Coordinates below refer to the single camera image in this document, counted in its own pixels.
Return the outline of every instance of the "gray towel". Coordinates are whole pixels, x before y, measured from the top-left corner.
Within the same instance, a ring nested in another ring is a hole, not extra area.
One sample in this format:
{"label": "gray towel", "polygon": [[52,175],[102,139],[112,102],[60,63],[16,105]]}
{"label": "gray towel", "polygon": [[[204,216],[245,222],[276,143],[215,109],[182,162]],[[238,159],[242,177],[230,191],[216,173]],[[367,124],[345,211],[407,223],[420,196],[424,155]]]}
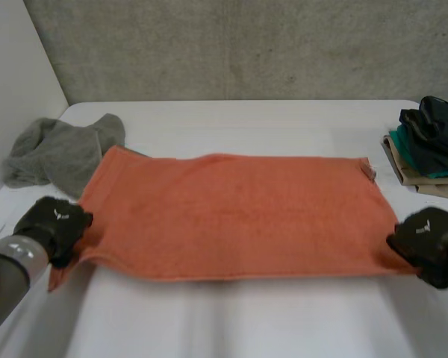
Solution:
{"label": "gray towel", "polygon": [[4,161],[4,183],[20,188],[51,182],[79,198],[103,154],[116,144],[125,144],[125,128],[113,114],[87,127],[38,119],[20,134]]}

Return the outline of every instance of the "white table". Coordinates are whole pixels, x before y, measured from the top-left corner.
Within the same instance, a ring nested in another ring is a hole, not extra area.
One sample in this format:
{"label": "white table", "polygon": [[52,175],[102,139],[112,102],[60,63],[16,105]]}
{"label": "white table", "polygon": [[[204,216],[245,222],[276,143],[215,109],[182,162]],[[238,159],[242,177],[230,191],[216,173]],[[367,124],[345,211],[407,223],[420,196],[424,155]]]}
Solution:
{"label": "white table", "polygon": [[[399,185],[380,146],[410,101],[84,103],[62,120],[121,117],[153,157],[211,152],[370,158],[399,219],[448,200]],[[53,186],[2,189],[0,237]],[[448,291],[415,277],[150,283],[81,267],[44,277],[0,328],[0,357],[448,357]]]}

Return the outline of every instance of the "towel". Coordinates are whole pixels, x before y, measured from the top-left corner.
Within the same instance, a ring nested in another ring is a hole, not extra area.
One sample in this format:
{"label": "towel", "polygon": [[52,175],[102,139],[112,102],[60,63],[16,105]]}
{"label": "towel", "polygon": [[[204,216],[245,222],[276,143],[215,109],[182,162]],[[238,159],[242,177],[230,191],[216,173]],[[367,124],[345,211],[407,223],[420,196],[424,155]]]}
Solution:
{"label": "towel", "polygon": [[87,127],[38,119],[16,139],[4,161],[3,181],[12,188],[51,182],[79,198],[106,151],[124,143],[125,128],[113,114]]}
{"label": "towel", "polygon": [[148,280],[414,273],[385,240],[396,216],[367,158],[211,154],[150,158],[113,147],[80,205],[79,262]]}
{"label": "towel", "polygon": [[402,185],[415,186],[417,192],[421,194],[448,198],[448,177],[428,178],[422,176],[400,156],[391,136],[384,136],[383,148]]}

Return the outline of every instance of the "dark green cloth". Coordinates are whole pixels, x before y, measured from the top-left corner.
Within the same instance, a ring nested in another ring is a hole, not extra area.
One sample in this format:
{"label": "dark green cloth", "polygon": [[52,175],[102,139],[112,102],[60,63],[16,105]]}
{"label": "dark green cloth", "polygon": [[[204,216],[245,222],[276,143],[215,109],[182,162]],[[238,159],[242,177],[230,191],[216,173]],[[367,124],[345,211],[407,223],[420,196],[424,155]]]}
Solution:
{"label": "dark green cloth", "polygon": [[[410,151],[408,150],[408,132],[407,128],[404,125],[399,125],[396,131],[390,132],[390,137],[393,140],[393,143],[395,144],[395,147],[398,151],[398,154],[402,156],[402,158],[405,160],[405,162],[408,163],[408,165],[417,170],[417,167],[415,166],[415,163],[413,161],[413,158],[410,155]],[[427,175],[428,178],[444,178],[448,177],[448,172],[439,172],[439,173],[432,173]]]}

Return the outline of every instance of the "beige cloth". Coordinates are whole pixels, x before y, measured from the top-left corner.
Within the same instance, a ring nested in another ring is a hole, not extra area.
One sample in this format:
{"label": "beige cloth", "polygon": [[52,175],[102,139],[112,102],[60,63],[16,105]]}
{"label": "beige cloth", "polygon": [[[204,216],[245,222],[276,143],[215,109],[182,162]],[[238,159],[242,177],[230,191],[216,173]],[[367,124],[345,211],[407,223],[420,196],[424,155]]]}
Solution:
{"label": "beige cloth", "polygon": [[383,148],[400,183],[405,186],[415,185],[417,192],[421,194],[440,196],[448,198],[448,177],[428,178],[409,166],[409,164],[399,155],[395,144],[390,136],[383,137]]}

